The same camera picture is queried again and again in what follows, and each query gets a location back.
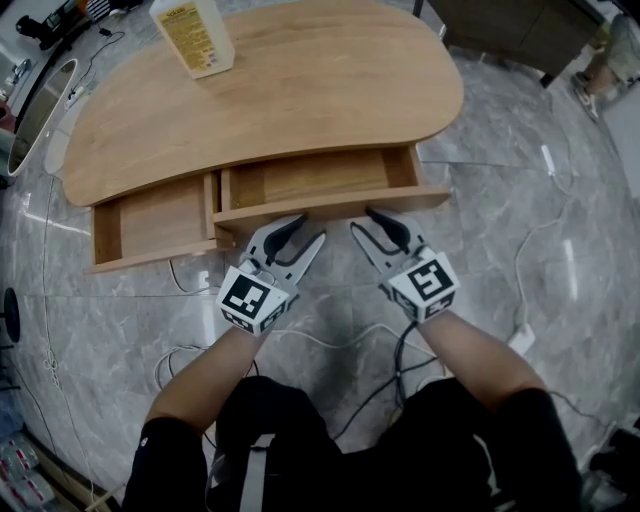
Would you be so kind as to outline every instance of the gray tile floor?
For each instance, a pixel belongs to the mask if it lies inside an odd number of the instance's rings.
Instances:
[[[229,13],[269,2],[218,3]],[[407,1],[393,3],[411,8]],[[104,22],[127,35],[95,59],[91,87],[159,39],[146,10],[144,6],[121,21]],[[423,19],[440,28],[427,6]],[[86,66],[102,43],[91,30],[71,55]],[[640,400],[640,222],[614,146],[576,101],[568,72],[545,91],[531,69],[461,50],[452,54],[465,83],[463,112],[418,149],[428,180],[450,186],[453,197],[436,210],[413,215],[460,275],[455,310],[502,339],[510,335],[518,305],[515,251],[527,231],[557,216],[565,201],[547,174],[541,151],[547,145],[559,179],[565,186],[573,184],[573,196],[562,222],[535,234],[522,258],[537,335],[527,358],[552,389],[585,410],[615,419]],[[572,69],[580,65],[584,57]],[[44,173],[42,158],[0,200],[0,284],[16,289],[23,328],[12,360],[42,406],[58,452],[87,474],[63,397],[43,366],[48,332],[92,477],[113,488],[128,478],[141,423],[155,394],[156,361],[176,344],[211,342],[214,297],[182,296],[166,263],[86,276],[90,214],[66,201],[60,180]],[[375,273],[347,226],[347,221],[325,226],[329,243],[283,327],[334,344],[378,322],[397,332],[405,327],[402,313],[376,291]],[[197,289],[219,284],[229,263],[231,256],[207,255],[178,259],[175,266],[182,286]],[[393,342],[393,335],[374,330],[351,349],[329,350],[297,334],[274,333],[258,364],[263,374],[305,389],[330,431],[337,432],[391,374]],[[176,356],[176,368],[191,357]],[[425,356],[408,350],[406,357],[409,364]],[[425,375],[409,376],[410,388]],[[50,444],[31,398],[24,392],[15,398],[29,428]],[[602,429],[565,404],[558,407],[580,458],[602,437]],[[393,412],[389,390],[354,422],[341,439],[342,448],[372,443]]]

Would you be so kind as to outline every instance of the wooden drawer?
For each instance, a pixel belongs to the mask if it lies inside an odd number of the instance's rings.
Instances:
[[[362,216],[366,206],[407,211],[448,198],[448,189],[424,185],[413,146],[344,151],[223,170],[214,222],[248,234],[284,215],[333,220]]]
[[[157,185],[94,206],[93,267],[108,272],[234,247],[284,215],[358,217],[366,206],[406,211],[449,198],[422,183],[414,147],[276,159]]]
[[[217,176],[172,181],[92,208],[92,273],[233,247],[213,225]]]

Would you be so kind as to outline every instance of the bottle label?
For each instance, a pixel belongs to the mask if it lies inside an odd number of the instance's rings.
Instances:
[[[165,11],[158,21],[191,71],[207,71],[218,62],[213,42],[193,2]]]

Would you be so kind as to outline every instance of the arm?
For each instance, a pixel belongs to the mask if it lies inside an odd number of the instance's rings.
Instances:
[[[265,337],[255,338],[240,329],[227,331],[167,384],[153,401],[145,423],[175,418],[203,434],[247,373]]]
[[[444,311],[418,330],[458,381],[490,411],[518,391],[545,389],[533,368],[508,345],[455,313]]]

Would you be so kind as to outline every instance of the wooden desk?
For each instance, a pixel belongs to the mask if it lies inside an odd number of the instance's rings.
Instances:
[[[165,42],[118,67],[76,124],[64,190],[93,206],[107,271],[233,246],[279,216],[432,207],[413,144],[459,113],[437,36],[393,7],[307,0],[226,18],[232,70],[194,81]]]

